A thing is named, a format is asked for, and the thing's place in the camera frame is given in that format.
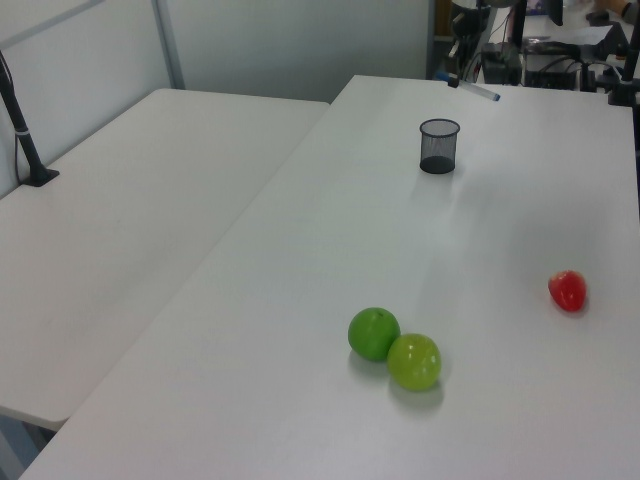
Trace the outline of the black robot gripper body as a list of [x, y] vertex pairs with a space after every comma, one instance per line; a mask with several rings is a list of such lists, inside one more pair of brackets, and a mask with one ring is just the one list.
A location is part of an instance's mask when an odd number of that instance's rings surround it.
[[451, 30], [454, 39], [469, 49], [475, 49], [488, 26], [490, 15], [490, 7], [453, 7]]

